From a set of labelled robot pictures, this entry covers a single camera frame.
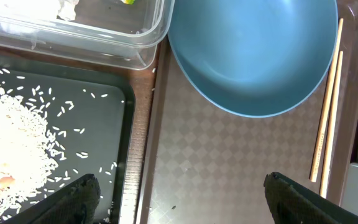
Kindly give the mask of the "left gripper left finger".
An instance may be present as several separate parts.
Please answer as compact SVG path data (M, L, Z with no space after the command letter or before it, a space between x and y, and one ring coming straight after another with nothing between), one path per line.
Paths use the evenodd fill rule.
M2 224L90 224L101 190L93 174L85 174Z

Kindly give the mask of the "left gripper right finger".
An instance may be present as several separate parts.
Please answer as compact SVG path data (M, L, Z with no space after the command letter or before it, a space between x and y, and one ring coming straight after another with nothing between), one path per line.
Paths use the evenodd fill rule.
M279 172L265 176L264 191L275 224L358 224L357 215Z

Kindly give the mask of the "wooden chopstick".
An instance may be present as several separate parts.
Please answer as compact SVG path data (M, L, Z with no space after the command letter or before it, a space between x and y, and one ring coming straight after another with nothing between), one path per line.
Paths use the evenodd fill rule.
M336 36L336 41L335 41L333 59L331 60L331 64L330 64L330 68L329 68L329 72L328 72L328 78L327 78L327 82L326 82L326 90L325 90L325 94L324 94L323 107L322 107L321 116L320 116L320 120L319 120L318 134L317 134L316 143L315 143L315 147L314 147L313 161L312 161L311 173L310 173L310 177L309 177L309 180L312 182L316 182L317 177L318 177L319 163L321 160L321 153L323 150L323 143L324 143L324 138L325 138L325 134L326 134L326 126L328 123L329 109L330 109L330 105L331 105L334 81L335 81L335 76L336 76L337 60L338 60L338 56L339 56L339 48L340 48L340 43L341 43L343 23L344 23L344 19L340 18L339 23L338 23L338 30L337 30L337 36Z
M329 126L328 126L328 132L326 137L323 173L321 176L321 187L319 192L319 195L322 198L326 198L328 192L329 174L331 169L331 158L333 154L334 132L335 132L336 118L337 118L337 106L338 106L339 90L340 90L340 82L341 82L343 54L344 54L343 51L339 52L339 58L337 61L337 69L336 69L333 93L331 99L331 108L329 113L329 123L328 123Z

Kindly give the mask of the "dark blue plate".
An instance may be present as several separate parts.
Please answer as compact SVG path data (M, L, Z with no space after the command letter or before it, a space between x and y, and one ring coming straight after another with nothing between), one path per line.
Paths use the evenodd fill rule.
M324 80L338 22L336 0L177 0L168 38L208 101L266 118L300 105Z

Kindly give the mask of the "white tissue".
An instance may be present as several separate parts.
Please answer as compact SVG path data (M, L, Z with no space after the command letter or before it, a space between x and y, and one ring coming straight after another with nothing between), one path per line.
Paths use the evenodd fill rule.
M0 5L23 16L38 19L61 18L73 21L76 17L75 7L79 0L3 0Z

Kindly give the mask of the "yellow green snack wrapper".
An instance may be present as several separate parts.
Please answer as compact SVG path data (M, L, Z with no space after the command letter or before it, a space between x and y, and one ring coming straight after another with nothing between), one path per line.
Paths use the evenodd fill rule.
M133 4L135 0L121 0L124 4Z

